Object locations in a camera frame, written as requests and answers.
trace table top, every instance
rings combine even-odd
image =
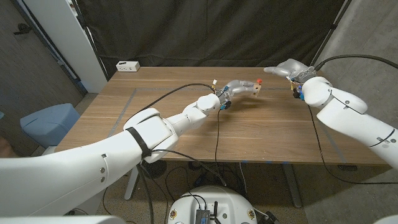
[[[262,68],[236,67],[141,67],[138,72],[116,72],[102,92],[82,114],[56,151],[84,146],[117,134],[131,115],[158,97],[188,83],[218,81],[223,88],[231,80],[263,80],[257,97],[234,96],[228,110],[220,111],[217,161],[320,164],[318,143],[309,109],[293,98],[290,83],[264,73]],[[188,86],[153,107],[161,117],[181,113],[190,103],[211,91]],[[321,124],[312,108],[325,162],[328,164],[384,165],[367,147]],[[217,112],[202,127],[187,131],[174,150],[201,161],[214,161]],[[187,160],[168,153],[165,160]]]

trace white electrical outlet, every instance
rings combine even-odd
[[[139,62],[120,61],[116,68],[119,72],[136,72],[139,69]]]

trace cable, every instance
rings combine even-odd
[[[102,195],[102,206],[104,207],[106,213],[108,213],[109,215],[113,215],[113,214],[110,213],[110,212],[108,211],[108,209],[106,209],[106,207],[105,207],[105,202],[104,202],[104,201],[105,201],[105,194],[106,194],[106,191],[107,191],[107,190],[108,190],[108,187],[105,188],[104,195]],[[137,223],[134,222],[134,221],[125,221],[125,222],[137,224]]]
[[[78,211],[78,212],[84,213],[85,215],[89,215],[87,212],[83,211],[80,208],[74,208],[74,209],[72,209],[72,211]]]
[[[144,190],[145,190],[145,194],[147,195],[147,200],[148,200],[148,207],[149,207],[149,217],[150,217],[150,224],[154,224],[154,208],[152,206],[152,199],[150,197],[150,193],[149,193],[149,189],[148,189],[148,185],[147,182],[145,180],[145,175],[142,172],[142,168],[141,166],[137,165],[137,170],[138,170],[138,174],[140,175],[140,177],[142,178],[142,181],[144,183]]]
[[[239,163],[239,168],[241,168],[241,173],[242,173],[242,177],[243,177],[243,182],[244,182],[244,191],[246,193],[248,193],[248,188],[246,187],[246,180],[244,179],[244,175],[243,175],[243,170],[242,170],[242,163]]]
[[[334,57],[330,57],[326,60],[323,60],[321,63],[319,63],[316,67],[315,67],[315,71],[319,71],[319,69],[322,68],[322,66],[334,59],[338,59],[338,58],[368,58],[368,59],[373,59],[373,60],[378,60],[380,62],[384,62],[388,65],[393,66],[394,68],[398,69],[398,64],[391,62],[390,60],[384,59],[384,58],[380,58],[377,56],[372,56],[372,55],[360,55],[360,54],[354,54],[354,55],[339,55],[339,56],[334,56]]]
[[[260,211],[260,210],[258,210],[258,209],[256,209],[256,208],[254,208],[254,207],[253,207],[253,209],[254,209],[254,211],[260,213],[261,215],[265,215],[267,218],[269,218],[269,216],[268,216],[267,214],[265,214],[264,212],[262,212],[262,211]]]
[[[205,202],[205,210],[207,209],[207,203],[206,203],[205,199],[202,196],[200,196],[200,195],[190,194],[190,195],[181,196],[180,198],[191,197],[191,196],[194,197],[195,199],[196,199],[196,197],[200,197]]]
[[[315,134],[317,135],[318,147],[319,147],[319,151],[320,151],[320,154],[321,154],[323,166],[325,167],[326,171],[328,171],[328,173],[329,173],[330,175],[332,175],[334,178],[336,178],[336,179],[338,179],[338,180],[340,180],[340,181],[343,181],[343,182],[346,182],[346,183],[349,183],[349,184],[362,184],[362,185],[398,184],[398,182],[353,182],[353,181],[350,181],[350,180],[342,179],[342,178],[337,177],[337,176],[335,176],[334,174],[332,174],[332,173],[330,172],[330,170],[327,168],[326,163],[325,163],[325,160],[324,160],[324,158],[323,158],[322,149],[321,149],[321,143],[320,143],[320,141],[319,141],[319,136],[318,136],[317,128],[315,127],[315,122],[314,122],[314,120],[313,120],[313,115],[312,115],[311,107],[310,107],[309,105],[307,105],[307,106],[308,106],[308,109],[310,110],[311,120],[312,120],[313,128],[314,128],[314,130],[315,130]]]
[[[191,193],[191,191],[190,191],[191,185],[189,184],[189,181],[188,181],[188,171],[187,171],[187,169],[186,169],[185,167],[176,167],[176,168],[174,168],[174,169],[172,169],[172,170],[169,171],[169,173],[166,175],[166,178],[165,178],[165,180],[164,180],[165,183],[166,183],[167,192],[169,193],[170,197],[173,199],[173,202],[175,202],[175,199],[174,199],[173,195],[170,193],[169,185],[167,184],[167,178],[169,177],[169,175],[170,175],[173,171],[175,171],[176,169],[179,169],[179,168],[185,170],[185,176],[187,177],[188,193],[189,193],[190,195],[192,195],[192,193]],[[201,209],[200,203],[199,203],[198,199],[197,199],[196,197],[194,197],[194,198],[196,199],[196,201],[197,201],[198,204],[199,204],[199,209]]]
[[[214,158],[216,161],[216,166],[217,166],[217,171],[218,173],[220,173],[220,168],[218,167],[218,163],[217,163],[217,148],[218,148],[218,138],[220,136],[220,111],[218,111],[217,113],[217,144],[216,144],[216,152],[214,153]]]
[[[207,167],[206,165],[204,165],[204,164],[203,164],[202,162],[200,162],[199,160],[197,160],[197,159],[195,159],[195,158],[192,158],[192,157],[190,157],[190,156],[188,156],[188,155],[182,154],[181,152],[177,152],[177,151],[173,151],[173,150],[168,150],[168,149],[155,149],[155,150],[152,150],[152,152],[162,152],[162,151],[164,151],[164,152],[171,152],[171,153],[174,153],[174,154],[178,154],[178,155],[180,155],[180,156],[186,157],[186,158],[188,158],[188,159],[191,159],[191,160],[193,160],[193,161],[199,163],[203,168],[205,168],[206,170],[210,171],[211,173],[213,173],[214,175],[216,175],[218,178],[220,178],[220,181],[221,181],[221,182],[223,183],[223,185],[226,187],[226,182],[225,182],[225,180],[222,178],[222,176],[220,176],[220,174],[217,174],[215,171],[211,170],[209,167]]]
[[[139,164],[141,168],[148,174],[149,178],[157,185],[157,187],[162,191],[164,198],[166,199],[166,211],[165,211],[165,216],[164,216],[164,224],[166,224],[167,220],[167,211],[169,209],[169,200],[167,200],[166,193],[163,191],[163,189],[160,187],[160,185],[153,179],[151,174],[148,172],[148,170],[142,165],[142,163]]]
[[[152,103],[148,104],[148,105],[147,105],[146,107],[144,107],[143,109],[139,110],[137,113],[133,114],[130,118],[132,118],[134,115],[138,114],[139,112],[141,112],[141,111],[143,111],[143,110],[146,110],[146,109],[150,108],[151,106],[153,106],[155,103],[159,102],[161,99],[165,98],[166,96],[169,96],[170,94],[174,93],[175,91],[181,90],[182,88],[185,88],[185,87],[187,87],[187,86],[206,86],[206,87],[210,88],[211,91],[214,91],[213,87],[211,87],[210,85],[207,85],[207,84],[203,84],[203,83],[191,83],[191,84],[186,84],[186,85],[180,86],[180,87],[178,87],[178,88],[176,88],[176,89],[174,89],[174,90],[172,90],[172,91],[170,91],[170,92],[164,94],[163,96],[159,97],[157,100],[153,101]]]

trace black backdrop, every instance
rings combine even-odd
[[[344,0],[79,0],[111,77],[141,66],[309,64]]]

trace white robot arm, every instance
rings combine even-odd
[[[398,169],[398,131],[366,114],[366,103],[351,93],[333,88],[328,80],[316,77],[313,67],[288,59],[265,72],[303,83],[306,104],[320,108],[317,118],[329,128],[352,137],[370,148],[390,166]]]
[[[0,159],[0,217],[66,214],[141,160],[160,159],[166,152],[151,150],[172,149],[179,136],[200,127],[233,93],[257,92],[251,82],[228,85],[169,118],[161,118],[153,108],[141,111],[126,122],[123,132],[94,144],[40,157]]]

